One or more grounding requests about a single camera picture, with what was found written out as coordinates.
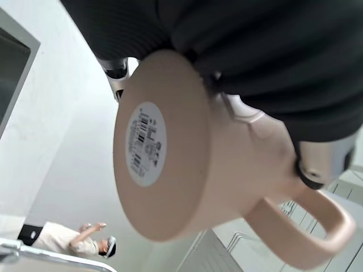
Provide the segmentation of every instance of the mug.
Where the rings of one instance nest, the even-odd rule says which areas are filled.
[[[125,83],[116,118],[117,191],[133,227],[166,241],[245,218],[283,261],[310,269],[349,241],[355,223],[294,172],[284,124],[207,90],[181,55],[162,50]],[[325,228],[317,239],[278,205],[293,199]]]

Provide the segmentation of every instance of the white sticker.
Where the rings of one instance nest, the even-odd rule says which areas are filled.
[[[166,126],[159,108],[141,103],[132,113],[125,137],[129,173],[139,186],[150,186],[161,174],[166,157]]]

